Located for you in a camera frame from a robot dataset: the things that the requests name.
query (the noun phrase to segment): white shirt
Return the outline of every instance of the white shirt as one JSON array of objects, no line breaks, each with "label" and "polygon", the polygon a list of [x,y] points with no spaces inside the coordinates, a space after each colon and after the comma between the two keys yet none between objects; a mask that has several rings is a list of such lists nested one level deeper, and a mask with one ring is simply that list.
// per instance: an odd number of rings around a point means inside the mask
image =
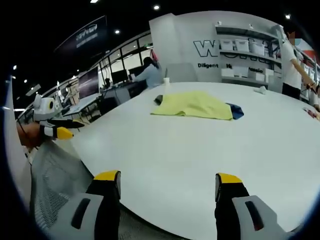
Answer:
[{"label": "white shirt", "polygon": [[294,48],[288,39],[282,45],[281,59],[283,82],[291,87],[301,90],[301,74],[296,70],[295,66],[291,62],[292,59],[297,60],[297,57],[295,56]]},{"label": "white shirt", "polygon": [[164,81],[161,70],[156,68],[152,64],[147,66],[146,69],[142,73],[140,73],[138,76],[136,76],[132,81],[139,82],[143,80],[146,80],[148,89],[157,87],[163,84],[163,81]]}]

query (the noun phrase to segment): white table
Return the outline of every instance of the white table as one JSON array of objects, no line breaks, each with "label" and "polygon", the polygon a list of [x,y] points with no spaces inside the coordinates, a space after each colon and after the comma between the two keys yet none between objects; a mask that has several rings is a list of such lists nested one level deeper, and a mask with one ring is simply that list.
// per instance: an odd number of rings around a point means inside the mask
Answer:
[{"label": "white table", "polygon": [[[121,202],[170,233],[217,238],[215,174],[241,178],[290,231],[301,223],[320,189],[320,122],[306,103],[253,87],[208,82],[159,86],[118,106],[73,139],[93,175],[121,170]],[[203,90],[242,107],[225,121],[150,115],[159,94]]]},{"label": "white table", "polygon": [[70,107],[69,111],[67,111],[63,116],[70,116],[74,114],[79,114],[83,109],[93,104],[100,97],[99,93],[95,93],[89,96],[86,96],[76,104]]}]

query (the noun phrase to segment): woman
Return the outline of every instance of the woman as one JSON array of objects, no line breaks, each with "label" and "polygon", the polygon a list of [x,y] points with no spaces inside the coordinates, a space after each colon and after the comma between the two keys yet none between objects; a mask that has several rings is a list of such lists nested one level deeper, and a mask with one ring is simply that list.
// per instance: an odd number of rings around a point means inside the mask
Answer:
[{"label": "woman", "polygon": [[144,70],[138,76],[133,78],[133,82],[146,80],[148,89],[155,88],[163,83],[161,70],[150,57],[143,59]]}]

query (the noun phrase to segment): white box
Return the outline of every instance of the white box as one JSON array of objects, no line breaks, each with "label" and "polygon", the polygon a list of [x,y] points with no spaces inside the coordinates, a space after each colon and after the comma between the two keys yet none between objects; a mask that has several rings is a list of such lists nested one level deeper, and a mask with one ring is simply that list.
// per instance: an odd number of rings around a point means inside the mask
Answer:
[{"label": "white box", "polygon": [[264,82],[264,81],[265,81],[265,75],[262,74],[262,73],[255,72],[255,73],[253,74],[253,79],[254,79],[254,80],[257,80],[257,81],[259,81],[259,82]]},{"label": "white box", "polygon": [[234,71],[234,76],[240,77],[240,78],[247,78],[249,67],[248,66],[233,66],[232,67]]},{"label": "white box", "polygon": [[265,75],[265,82],[269,83],[269,77],[274,76],[275,72],[269,68],[264,68],[263,69],[263,74]]},{"label": "white box", "polygon": [[265,46],[262,43],[250,42],[250,50],[254,54],[265,55]]},{"label": "white box", "polygon": [[301,63],[301,65],[303,66],[304,71],[306,72],[306,74],[309,74],[309,69],[310,67],[305,65],[304,63]]},{"label": "white box", "polygon": [[230,50],[234,49],[234,42],[230,39],[220,39],[220,46],[222,50]]},{"label": "white box", "polygon": [[236,50],[240,52],[249,52],[249,41],[248,40],[242,40],[242,39],[236,39],[234,40]]},{"label": "white box", "polygon": [[234,77],[235,76],[235,72],[231,68],[221,68],[221,75],[223,77]]},{"label": "white box", "polygon": [[315,71],[309,68],[309,77],[314,81],[315,80]]}]

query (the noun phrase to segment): window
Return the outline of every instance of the window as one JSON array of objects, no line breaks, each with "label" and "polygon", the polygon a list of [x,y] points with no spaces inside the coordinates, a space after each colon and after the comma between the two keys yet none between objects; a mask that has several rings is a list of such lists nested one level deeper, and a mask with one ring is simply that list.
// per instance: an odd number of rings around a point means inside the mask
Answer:
[{"label": "window", "polygon": [[126,69],[127,75],[129,75],[129,70],[141,66],[139,54],[131,54],[123,59],[124,68]]},{"label": "window", "polygon": [[151,34],[139,38],[139,45],[140,45],[140,48],[142,48],[146,45],[148,45],[148,46],[152,45]]},{"label": "window", "polygon": [[112,80],[109,58],[108,57],[105,58],[100,63],[101,63],[102,71],[100,68],[100,64],[98,63],[98,65],[97,65],[98,66],[99,88],[103,88],[105,86],[104,80],[105,81],[107,81],[107,79],[110,79],[110,81]]},{"label": "window", "polygon": [[150,52],[151,52],[151,48],[148,48],[147,50],[144,50],[144,51],[141,52],[142,61],[143,61],[146,57],[150,57]]},{"label": "window", "polygon": [[138,43],[137,41],[133,41],[127,45],[125,45],[121,50],[122,50],[122,55],[126,55],[134,50],[138,49]]},{"label": "window", "polygon": [[124,69],[121,56],[120,56],[120,50],[117,50],[110,55],[110,61],[111,61],[111,69],[113,73]]}]

